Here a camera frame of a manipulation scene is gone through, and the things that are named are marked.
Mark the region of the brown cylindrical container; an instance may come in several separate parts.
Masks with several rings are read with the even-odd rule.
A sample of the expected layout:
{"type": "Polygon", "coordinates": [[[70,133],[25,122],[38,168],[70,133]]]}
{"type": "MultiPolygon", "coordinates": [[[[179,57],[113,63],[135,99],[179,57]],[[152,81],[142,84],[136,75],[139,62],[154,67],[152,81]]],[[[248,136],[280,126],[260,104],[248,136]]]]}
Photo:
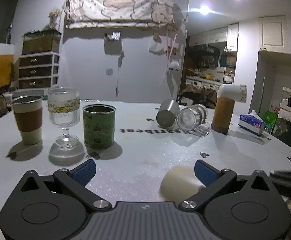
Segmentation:
{"type": "Polygon", "coordinates": [[[227,98],[218,98],[211,123],[211,129],[227,135],[235,102],[227,98]]]}

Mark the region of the white drawer unit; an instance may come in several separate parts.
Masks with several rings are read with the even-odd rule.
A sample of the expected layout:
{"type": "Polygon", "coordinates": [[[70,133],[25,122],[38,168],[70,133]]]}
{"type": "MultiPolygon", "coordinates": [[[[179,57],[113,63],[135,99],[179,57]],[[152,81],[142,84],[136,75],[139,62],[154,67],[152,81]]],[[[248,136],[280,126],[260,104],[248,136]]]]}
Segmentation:
{"type": "Polygon", "coordinates": [[[18,65],[19,89],[58,87],[60,55],[49,51],[22,55],[18,65]]]}

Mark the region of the green tin can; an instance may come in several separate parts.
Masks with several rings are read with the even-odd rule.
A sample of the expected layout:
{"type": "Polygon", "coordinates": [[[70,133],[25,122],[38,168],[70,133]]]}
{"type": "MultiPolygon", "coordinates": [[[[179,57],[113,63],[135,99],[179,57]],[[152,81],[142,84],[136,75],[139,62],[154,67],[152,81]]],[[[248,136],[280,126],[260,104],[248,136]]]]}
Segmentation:
{"type": "Polygon", "coordinates": [[[116,108],[93,104],[83,109],[84,143],[93,149],[107,149],[114,144],[116,108]]]}

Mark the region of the lying stainless steel cup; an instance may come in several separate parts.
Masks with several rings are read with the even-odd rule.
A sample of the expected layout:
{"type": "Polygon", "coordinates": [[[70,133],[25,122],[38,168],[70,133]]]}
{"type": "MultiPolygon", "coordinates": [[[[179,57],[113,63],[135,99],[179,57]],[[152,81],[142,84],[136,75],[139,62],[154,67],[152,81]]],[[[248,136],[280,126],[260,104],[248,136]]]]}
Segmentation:
{"type": "Polygon", "coordinates": [[[179,104],[173,99],[168,99],[162,102],[156,115],[158,125],[163,128],[173,126],[179,110],[179,104]]]}

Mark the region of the brown draped chair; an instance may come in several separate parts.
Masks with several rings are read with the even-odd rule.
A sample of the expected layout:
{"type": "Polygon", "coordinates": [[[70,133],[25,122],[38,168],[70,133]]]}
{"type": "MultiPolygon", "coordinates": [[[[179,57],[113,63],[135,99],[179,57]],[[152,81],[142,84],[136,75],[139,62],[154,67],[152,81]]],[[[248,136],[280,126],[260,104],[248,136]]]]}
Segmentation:
{"type": "Polygon", "coordinates": [[[193,105],[202,104],[207,108],[215,109],[218,95],[215,89],[203,86],[186,85],[180,92],[181,99],[188,98],[192,100],[193,105]]]}

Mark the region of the patterned hanging blanket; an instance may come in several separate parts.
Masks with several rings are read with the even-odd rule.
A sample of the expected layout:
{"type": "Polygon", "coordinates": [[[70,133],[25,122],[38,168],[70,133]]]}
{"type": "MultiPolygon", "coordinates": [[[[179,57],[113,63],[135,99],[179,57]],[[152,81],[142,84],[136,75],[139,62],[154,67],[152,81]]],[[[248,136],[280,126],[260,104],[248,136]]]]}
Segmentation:
{"type": "Polygon", "coordinates": [[[179,28],[173,0],[66,0],[63,9],[67,29],[179,28]]]}

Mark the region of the ribbed stemmed glass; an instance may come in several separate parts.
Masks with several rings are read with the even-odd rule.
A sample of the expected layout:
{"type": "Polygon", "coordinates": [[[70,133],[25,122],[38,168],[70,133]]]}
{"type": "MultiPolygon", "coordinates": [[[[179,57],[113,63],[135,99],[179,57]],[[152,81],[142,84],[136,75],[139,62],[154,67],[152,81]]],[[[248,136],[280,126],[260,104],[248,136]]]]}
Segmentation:
{"type": "Polygon", "coordinates": [[[48,91],[48,112],[50,122],[62,129],[55,144],[63,149],[73,148],[79,142],[69,129],[80,121],[80,96],[74,88],[52,88],[48,91]]]}

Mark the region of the cream steel-lined cup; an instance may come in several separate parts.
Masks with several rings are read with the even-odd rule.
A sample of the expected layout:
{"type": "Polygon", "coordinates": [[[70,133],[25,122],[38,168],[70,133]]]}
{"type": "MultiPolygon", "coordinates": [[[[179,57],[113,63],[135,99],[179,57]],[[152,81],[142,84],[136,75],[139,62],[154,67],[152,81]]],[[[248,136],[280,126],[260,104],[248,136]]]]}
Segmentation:
{"type": "Polygon", "coordinates": [[[203,189],[205,186],[195,176],[193,167],[175,166],[164,176],[160,185],[160,195],[164,200],[179,205],[203,189]]]}

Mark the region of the cream cup with brown sleeve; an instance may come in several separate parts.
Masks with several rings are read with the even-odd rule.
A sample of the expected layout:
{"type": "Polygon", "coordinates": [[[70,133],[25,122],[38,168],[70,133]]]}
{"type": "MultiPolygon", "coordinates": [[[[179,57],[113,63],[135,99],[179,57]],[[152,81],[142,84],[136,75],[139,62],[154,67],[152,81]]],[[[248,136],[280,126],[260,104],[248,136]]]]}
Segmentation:
{"type": "Polygon", "coordinates": [[[12,100],[15,121],[25,145],[35,145],[42,140],[43,96],[19,96],[12,100]]]}

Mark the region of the glass fish tank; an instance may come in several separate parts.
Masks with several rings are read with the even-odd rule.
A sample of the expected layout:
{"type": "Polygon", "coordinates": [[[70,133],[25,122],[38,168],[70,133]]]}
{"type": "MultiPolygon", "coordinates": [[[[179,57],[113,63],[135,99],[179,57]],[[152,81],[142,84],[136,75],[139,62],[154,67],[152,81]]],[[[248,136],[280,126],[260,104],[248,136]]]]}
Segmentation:
{"type": "Polygon", "coordinates": [[[35,31],[23,36],[22,55],[59,52],[61,33],[55,29],[35,31]]]}

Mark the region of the blue tissue box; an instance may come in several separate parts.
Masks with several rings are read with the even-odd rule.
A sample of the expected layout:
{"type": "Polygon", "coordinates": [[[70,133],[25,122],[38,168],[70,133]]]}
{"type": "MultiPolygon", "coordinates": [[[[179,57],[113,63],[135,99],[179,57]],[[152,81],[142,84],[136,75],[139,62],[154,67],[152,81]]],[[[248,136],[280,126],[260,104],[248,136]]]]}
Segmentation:
{"type": "Polygon", "coordinates": [[[261,135],[264,132],[265,122],[259,117],[255,110],[248,114],[241,114],[238,126],[255,134],[261,135]]]}

